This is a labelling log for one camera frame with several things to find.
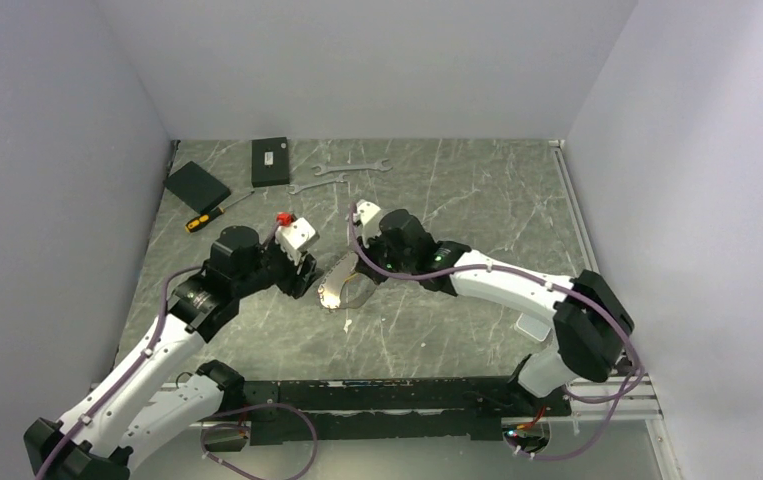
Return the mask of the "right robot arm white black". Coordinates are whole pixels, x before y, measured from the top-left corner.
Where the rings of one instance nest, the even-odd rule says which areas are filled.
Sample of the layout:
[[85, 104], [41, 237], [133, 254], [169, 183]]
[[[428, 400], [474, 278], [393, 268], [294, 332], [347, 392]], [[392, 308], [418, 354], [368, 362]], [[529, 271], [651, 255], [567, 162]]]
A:
[[351, 205], [348, 238], [358, 272], [376, 284], [416, 282], [527, 318], [527, 333], [543, 345], [517, 365], [507, 391], [521, 415], [535, 413], [549, 394], [578, 378], [605, 382], [621, 354], [641, 364], [630, 340], [634, 322], [597, 272], [571, 277], [501, 262], [466, 244], [435, 240], [405, 209], [384, 211], [367, 201]]

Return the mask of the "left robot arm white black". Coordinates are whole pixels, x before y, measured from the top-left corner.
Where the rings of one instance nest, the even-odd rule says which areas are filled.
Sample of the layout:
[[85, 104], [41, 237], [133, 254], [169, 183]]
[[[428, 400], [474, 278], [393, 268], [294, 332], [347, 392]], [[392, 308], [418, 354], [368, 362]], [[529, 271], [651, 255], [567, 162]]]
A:
[[37, 479], [127, 479], [189, 424], [236, 417], [244, 378], [219, 361], [203, 364], [174, 392], [168, 377], [239, 313], [241, 301], [277, 287], [302, 297], [318, 276], [304, 218], [278, 223], [266, 239], [246, 226], [225, 228], [186, 280], [161, 287], [158, 315], [143, 338], [86, 397], [56, 420], [37, 419], [24, 443]]

